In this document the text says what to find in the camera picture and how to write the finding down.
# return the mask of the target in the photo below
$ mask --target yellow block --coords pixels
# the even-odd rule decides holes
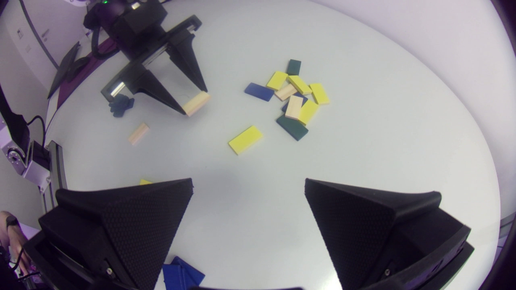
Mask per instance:
[[[229,141],[229,146],[235,151],[236,155],[239,155],[262,137],[262,132],[255,126],[251,126],[233,140]]]
[[[314,103],[312,100],[308,100],[302,107],[301,113],[299,113],[299,122],[303,125],[307,125],[310,119],[314,116],[317,111],[319,105]]]
[[[145,185],[145,184],[152,184],[152,182],[147,181],[145,179],[140,179],[140,185]]]
[[[283,83],[287,80],[288,74],[284,72],[277,71],[275,72],[272,77],[270,78],[269,82],[267,83],[267,88],[273,89],[273,90],[279,90],[283,86]]]
[[[289,75],[288,81],[296,87],[301,94],[312,93],[310,87],[299,77],[299,75]]]
[[[185,110],[187,116],[191,117],[202,106],[204,106],[204,104],[206,104],[210,98],[211,96],[207,92],[201,91],[199,94],[197,94],[197,96],[193,97],[183,106],[183,110]]]
[[[324,105],[330,103],[330,99],[326,95],[326,92],[324,91],[324,88],[321,84],[311,84],[310,88],[312,89],[312,94],[317,104]]]

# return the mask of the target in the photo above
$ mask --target white wall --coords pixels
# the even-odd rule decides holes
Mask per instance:
[[[7,102],[26,121],[35,115],[45,118],[48,91],[16,49],[3,16],[0,17],[0,84]],[[29,128],[31,137],[41,143],[41,125],[36,121]],[[16,174],[6,158],[0,158],[0,188],[0,210],[10,211],[20,222],[39,228],[37,219],[43,209],[38,187]]]
[[[491,1],[313,1],[383,33],[448,85],[489,145],[501,217],[516,211],[516,58]]]
[[[24,3],[38,34],[41,36],[49,29],[44,44],[57,64],[60,64],[66,52],[84,35],[83,20],[86,7],[76,7],[62,0],[25,0]],[[2,18],[23,60],[49,90],[57,70],[32,33],[20,2],[9,1]],[[18,29],[23,33],[21,39],[17,33]]]

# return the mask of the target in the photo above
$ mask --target round table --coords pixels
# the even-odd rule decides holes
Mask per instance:
[[[441,208],[472,229],[475,247],[447,289],[480,286],[498,239],[496,172],[477,124],[432,71],[373,29],[311,2],[164,6],[165,29],[192,14],[203,22],[193,48],[212,99],[188,118],[137,94],[134,108],[113,118],[100,90],[128,61],[122,54],[107,60],[48,131],[47,140],[63,147],[69,189],[192,178],[194,195],[167,263],[179,255],[206,274],[206,287],[308,290],[341,286],[304,197],[305,178],[437,190]],[[301,60],[300,76],[322,83],[331,100],[299,142],[276,124],[283,105],[276,97],[244,93],[290,59]],[[166,55],[151,70],[182,103],[198,92]],[[150,130],[133,146],[127,138],[142,122]],[[237,156],[228,141],[251,125],[264,137]],[[156,289],[165,289],[162,274]]]

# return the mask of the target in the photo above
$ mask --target wooden block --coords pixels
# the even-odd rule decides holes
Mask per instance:
[[[295,60],[295,59],[291,59],[288,62],[287,74],[288,75],[299,75],[299,70],[300,69],[301,69],[301,61]]]
[[[135,145],[149,130],[149,127],[142,123],[128,138],[132,145]]]
[[[293,95],[298,96],[298,97],[300,97],[300,98],[303,98],[303,104],[301,104],[301,106],[303,106],[303,105],[307,102],[307,100],[308,100],[308,98],[307,98],[307,97],[305,97],[305,96],[301,95],[298,91],[296,91],[296,93],[295,93],[295,94],[293,94]],[[287,107],[288,107],[288,102],[286,102],[286,103],[285,103],[285,105],[283,105],[283,107],[281,108],[281,110],[285,113],[285,112],[287,112]]]
[[[197,96],[193,97],[188,103],[183,106],[186,115],[191,117],[197,110],[199,110],[204,104],[211,99],[211,96],[205,92],[200,92]]]
[[[140,185],[145,185],[145,184],[152,184],[152,182],[147,181],[145,179],[140,179]]]
[[[312,93],[310,87],[299,77],[299,75],[289,75],[288,81],[296,87],[301,94]]]
[[[270,98],[272,98],[272,95],[274,94],[273,90],[255,83],[250,83],[244,92],[267,102],[270,101]]]
[[[329,104],[330,99],[326,95],[324,88],[321,84],[311,84],[310,88],[312,89],[312,95],[314,96],[314,100],[318,105]]]
[[[283,83],[287,80],[288,74],[284,72],[275,72],[267,83],[267,88],[273,90],[279,90],[283,86]]]
[[[286,99],[288,99],[289,96],[293,95],[296,92],[296,87],[294,87],[292,84],[288,84],[284,88],[275,92],[274,94],[283,102]]]
[[[310,119],[314,116],[315,112],[317,112],[319,105],[314,103],[312,100],[308,100],[302,107],[301,113],[299,113],[299,122],[303,125],[307,125]]]
[[[299,121],[289,119],[285,115],[279,117],[276,122],[297,141],[301,140],[308,133],[308,129]]]
[[[287,111],[285,112],[285,117],[298,120],[302,106],[303,98],[298,97],[296,95],[291,95],[290,99],[288,100],[288,106]]]
[[[231,146],[233,151],[235,151],[236,155],[240,155],[240,153],[248,149],[262,137],[262,132],[260,132],[255,126],[251,126],[240,135],[233,138],[233,140],[229,141],[229,146]]]

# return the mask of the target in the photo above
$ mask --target dark green block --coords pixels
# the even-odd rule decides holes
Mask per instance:
[[[279,117],[276,122],[297,141],[301,140],[308,133],[308,129],[298,120],[287,118],[285,115]]]
[[[288,67],[287,67],[287,74],[288,75],[299,75],[299,70],[301,69],[301,61],[300,60],[295,60],[295,59],[291,59],[289,62],[288,62]]]

